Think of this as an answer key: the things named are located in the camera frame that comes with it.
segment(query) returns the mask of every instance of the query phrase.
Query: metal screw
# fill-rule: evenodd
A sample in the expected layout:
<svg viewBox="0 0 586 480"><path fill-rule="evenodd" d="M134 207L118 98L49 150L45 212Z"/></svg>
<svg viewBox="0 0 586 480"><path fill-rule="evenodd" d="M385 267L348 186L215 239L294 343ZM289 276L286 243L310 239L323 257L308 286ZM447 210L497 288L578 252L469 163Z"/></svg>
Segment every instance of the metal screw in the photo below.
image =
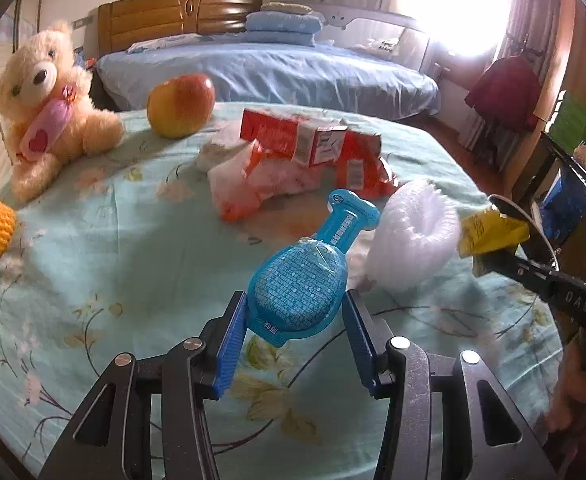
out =
<svg viewBox="0 0 586 480"><path fill-rule="evenodd" d="M406 350L410 346L410 341L405 337L396 335L395 337L391 337L391 345L398 350Z"/></svg>
<svg viewBox="0 0 586 480"><path fill-rule="evenodd" d="M464 350L462 352L462 359L470 365L476 365L480 362L480 355L473 350Z"/></svg>
<svg viewBox="0 0 586 480"><path fill-rule="evenodd" d="M184 348L186 350L197 350L202 346L202 340L199 337L189 337L184 342Z"/></svg>
<svg viewBox="0 0 586 480"><path fill-rule="evenodd" d="M117 366L127 366L131 364L132 360L133 358L131 357L131 354L120 354L115 357L115 364Z"/></svg>

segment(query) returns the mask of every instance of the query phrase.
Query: bright window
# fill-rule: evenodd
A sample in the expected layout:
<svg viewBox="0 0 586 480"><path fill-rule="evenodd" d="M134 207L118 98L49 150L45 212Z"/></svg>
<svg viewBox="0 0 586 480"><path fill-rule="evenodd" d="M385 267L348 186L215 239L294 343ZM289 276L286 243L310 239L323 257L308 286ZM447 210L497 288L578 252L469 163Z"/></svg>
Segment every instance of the bright window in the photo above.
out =
<svg viewBox="0 0 586 480"><path fill-rule="evenodd" d="M495 47L508 20L508 0L398 0L398 8L449 50L465 56Z"/></svg>

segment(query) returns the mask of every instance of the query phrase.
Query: red and yellow apple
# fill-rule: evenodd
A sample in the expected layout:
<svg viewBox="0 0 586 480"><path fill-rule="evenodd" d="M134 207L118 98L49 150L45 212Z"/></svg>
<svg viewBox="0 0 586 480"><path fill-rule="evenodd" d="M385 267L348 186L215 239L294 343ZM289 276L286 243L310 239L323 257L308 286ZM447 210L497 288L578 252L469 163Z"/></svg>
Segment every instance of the red and yellow apple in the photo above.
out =
<svg viewBox="0 0 586 480"><path fill-rule="evenodd" d="M201 130L214 105L215 89L208 76L185 74L153 88L146 102L146 115L158 134L177 139Z"/></svg>

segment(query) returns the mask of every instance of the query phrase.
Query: red jacket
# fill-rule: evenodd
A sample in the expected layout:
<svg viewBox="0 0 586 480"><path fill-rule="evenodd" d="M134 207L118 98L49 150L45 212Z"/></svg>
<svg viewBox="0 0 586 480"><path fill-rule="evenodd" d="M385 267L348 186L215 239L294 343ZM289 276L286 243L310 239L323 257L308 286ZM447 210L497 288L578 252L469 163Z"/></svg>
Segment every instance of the red jacket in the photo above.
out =
<svg viewBox="0 0 586 480"><path fill-rule="evenodd" d="M484 118L496 118L509 130L533 130L542 88L520 56L503 57L482 74L464 101Z"/></svg>

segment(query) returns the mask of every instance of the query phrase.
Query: blue blister package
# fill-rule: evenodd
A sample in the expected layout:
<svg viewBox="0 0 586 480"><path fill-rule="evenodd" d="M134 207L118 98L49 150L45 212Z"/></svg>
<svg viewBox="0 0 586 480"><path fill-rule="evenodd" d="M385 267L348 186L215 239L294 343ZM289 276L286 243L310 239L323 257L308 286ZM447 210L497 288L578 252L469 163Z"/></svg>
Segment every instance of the blue blister package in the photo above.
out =
<svg viewBox="0 0 586 480"><path fill-rule="evenodd" d="M380 212L346 189L329 196L330 211L314 238L304 238L264 263L250 280L247 326L273 346L321 332L346 291L346 251Z"/></svg>

